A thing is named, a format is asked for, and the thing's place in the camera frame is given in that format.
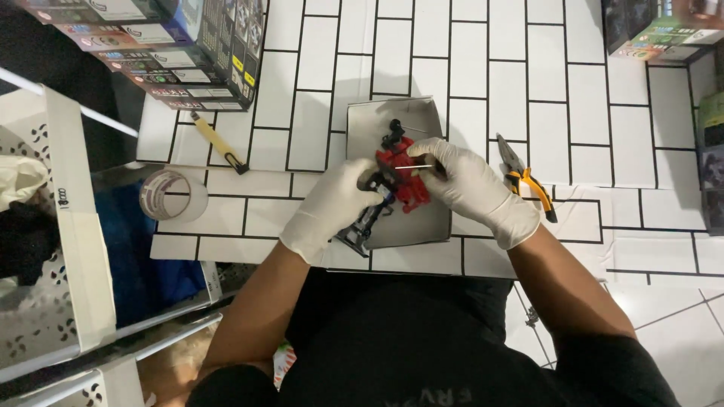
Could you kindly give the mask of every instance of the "blue fabric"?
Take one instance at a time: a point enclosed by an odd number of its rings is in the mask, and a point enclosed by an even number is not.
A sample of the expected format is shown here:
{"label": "blue fabric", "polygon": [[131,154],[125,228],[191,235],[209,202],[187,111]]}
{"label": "blue fabric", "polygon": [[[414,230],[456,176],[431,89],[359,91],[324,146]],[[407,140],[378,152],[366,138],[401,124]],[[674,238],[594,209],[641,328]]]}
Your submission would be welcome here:
{"label": "blue fabric", "polygon": [[95,194],[118,328],[143,321],[206,287],[198,261],[150,258],[156,223],[138,205],[142,184],[139,181]]}

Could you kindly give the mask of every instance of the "person's right hand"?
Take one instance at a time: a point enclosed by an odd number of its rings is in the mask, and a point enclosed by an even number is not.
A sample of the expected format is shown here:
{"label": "person's right hand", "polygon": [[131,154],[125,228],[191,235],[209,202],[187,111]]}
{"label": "person's right hand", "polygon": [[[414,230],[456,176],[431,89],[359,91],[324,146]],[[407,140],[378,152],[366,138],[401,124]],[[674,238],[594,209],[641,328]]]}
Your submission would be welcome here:
{"label": "person's right hand", "polygon": [[425,153],[432,154],[447,172],[443,181],[430,171],[420,171],[427,190],[457,214],[489,227],[502,249],[516,247],[538,229],[538,210],[510,192],[479,155],[441,138],[421,140],[407,149],[411,157]]}

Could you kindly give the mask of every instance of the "gloved hand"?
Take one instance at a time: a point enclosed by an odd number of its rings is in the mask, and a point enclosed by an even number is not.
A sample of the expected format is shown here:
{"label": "gloved hand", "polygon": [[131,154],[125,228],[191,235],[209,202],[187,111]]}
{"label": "gloved hand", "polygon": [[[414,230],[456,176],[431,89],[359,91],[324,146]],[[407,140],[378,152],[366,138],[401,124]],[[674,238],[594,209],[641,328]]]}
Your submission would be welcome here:
{"label": "gloved hand", "polygon": [[457,214],[492,230],[498,246],[509,250],[538,229],[538,210],[510,192],[479,155],[441,138],[428,138],[408,147],[409,156],[432,154],[445,167],[447,182],[420,171],[427,190]]}
{"label": "gloved hand", "polygon": [[382,195],[357,188],[357,179],[367,169],[376,169],[374,161],[345,161],[327,170],[279,235],[284,246],[307,264],[319,263],[332,236],[356,221],[366,207],[382,203]]}

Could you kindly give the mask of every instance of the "clear tape roll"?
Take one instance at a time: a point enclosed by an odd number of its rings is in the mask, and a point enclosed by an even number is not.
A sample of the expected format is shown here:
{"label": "clear tape roll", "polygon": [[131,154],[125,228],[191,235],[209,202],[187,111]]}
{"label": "clear tape roll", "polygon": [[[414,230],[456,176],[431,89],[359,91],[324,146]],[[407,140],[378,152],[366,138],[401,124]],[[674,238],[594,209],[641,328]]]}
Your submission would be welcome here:
{"label": "clear tape roll", "polygon": [[[188,186],[188,202],[181,212],[172,215],[164,205],[164,197],[171,185],[179,181]],[[198,181],[189,180],[179,172],[162,169],[146,178],[140,188],[138,201],[143,213],[151,219],[188,223],[197,220],[204,213],[209,204],[209,192]]]}

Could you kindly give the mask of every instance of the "yellow and black pliers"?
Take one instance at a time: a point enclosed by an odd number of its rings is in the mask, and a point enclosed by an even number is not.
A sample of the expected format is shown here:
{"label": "yellow and black pliers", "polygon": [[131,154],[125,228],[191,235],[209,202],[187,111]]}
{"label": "yellow and black pliers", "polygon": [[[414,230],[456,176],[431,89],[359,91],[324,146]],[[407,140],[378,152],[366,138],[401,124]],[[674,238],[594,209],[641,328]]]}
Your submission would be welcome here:
{"label": "yellow and black pliers", "polygon": [[514,194],[520,195],[521,181],[530,185],[531,189],[541,200],[541,204],[543,204],[545,219],[548,219],[548,222],[551,223],[558,223],[558,218],[555,216],[555,209],[553,209],[553,200],[548,196],[548,192],[543,185],[531,176],[531,168],[523,166],[521,159],[499,133],[496,133],[496,136],[500,156],[505,165],[508,166],[508,173],[505,175],[505,179],[510,181],[510,190]]}

